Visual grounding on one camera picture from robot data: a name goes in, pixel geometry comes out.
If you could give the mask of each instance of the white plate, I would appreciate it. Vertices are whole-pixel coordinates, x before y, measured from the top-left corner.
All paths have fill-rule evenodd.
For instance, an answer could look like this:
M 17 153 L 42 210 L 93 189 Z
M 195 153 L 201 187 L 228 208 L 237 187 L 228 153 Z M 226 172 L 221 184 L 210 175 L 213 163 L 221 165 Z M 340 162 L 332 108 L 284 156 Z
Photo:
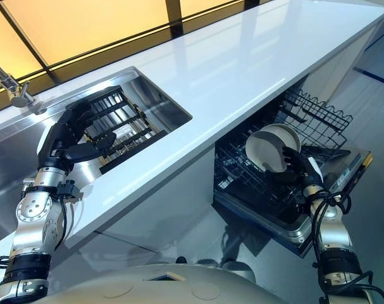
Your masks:
M 252 133 L 245 144 L 245 152 L 248 159 L 262 171 L 283 172 L 287 167 L 283 146 L 299 152 L 299 136 L 290 127 L 274 123 Z

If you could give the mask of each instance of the kitchen counter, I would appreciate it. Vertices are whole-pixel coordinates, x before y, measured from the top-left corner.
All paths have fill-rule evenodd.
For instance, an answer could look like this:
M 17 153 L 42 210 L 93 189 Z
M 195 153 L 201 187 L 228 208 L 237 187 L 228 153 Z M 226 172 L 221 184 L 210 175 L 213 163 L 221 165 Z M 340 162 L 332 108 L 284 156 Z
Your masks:
M 66 245 L 188 164 L 383 17 L 384 7 L 364 1 L 275 0 L 39 94 L 47 101 L 135 66 L 193 116 L 82 188 Z M 17 113 L 8 108 L 0 121 Z M 0 255 L 8 254 L 12 240 L 13 234 L 0 241 Z

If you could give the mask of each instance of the faucet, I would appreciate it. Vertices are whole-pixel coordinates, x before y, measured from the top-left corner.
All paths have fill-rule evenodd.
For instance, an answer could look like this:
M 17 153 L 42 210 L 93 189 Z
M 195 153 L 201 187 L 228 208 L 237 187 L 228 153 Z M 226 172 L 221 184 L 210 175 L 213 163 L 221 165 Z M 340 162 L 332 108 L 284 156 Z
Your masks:
M 20 85 L 12 75 L 7 74 L 0 67 L 0 85 L 7 90 L 10 103 L 13 106 L 23 108 L 33 105 L 34 97 L 27 92 L 28 84 L 29 82 L 26 81 Z

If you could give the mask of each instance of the silver arm segment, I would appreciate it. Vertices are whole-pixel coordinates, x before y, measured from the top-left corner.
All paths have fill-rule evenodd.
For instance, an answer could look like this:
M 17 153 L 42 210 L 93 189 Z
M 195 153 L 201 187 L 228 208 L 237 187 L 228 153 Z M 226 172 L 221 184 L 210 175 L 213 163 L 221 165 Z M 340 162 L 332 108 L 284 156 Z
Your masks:
M 41 168 L 31 187 L 33 192 L 19 202 L 18 227 L 0 284 L 0 303 L 33 301 L 47 294 L 49 262 L 63 237 L 64 224 L 61 204 L 49 191 L 63 184 L 65 175 L 57 168 Z

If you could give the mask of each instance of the dishwasher rack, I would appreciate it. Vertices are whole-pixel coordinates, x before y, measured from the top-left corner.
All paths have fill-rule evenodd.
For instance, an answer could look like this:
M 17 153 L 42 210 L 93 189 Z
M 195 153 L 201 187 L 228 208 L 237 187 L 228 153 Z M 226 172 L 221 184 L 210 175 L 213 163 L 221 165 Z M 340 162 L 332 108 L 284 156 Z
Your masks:
M 266 206 L 267 212 L 278 216 L 292 206 L 292 200 L 301 200 L 301 193 L 296 187 L 281 187 L 267 180 L 264 172 L 246 156 L 248 137 L 267 124 L 288 125 L 299 135 L 302 153 L 314 157 L 322 166 L 346 142 L 342 132 L 353 118 L 294 89 L 288 89 L 259 112 L 264 115 L 253 115 L 249 122 L 237 126 L 216 143 L 214 182 L 218 191 L 233 181 L 242 183 L 245 189 L 257 194 L 260 204 L 254 208 Z
M 109 87 L 86 100 L 92 111 L 92 125 L 85 130 L 87 140 L 96 141 L 108 132 L 116 133 L 116 140 L 102 160 L 102 174 L 167 135 L 124 95 L 120 86 Z

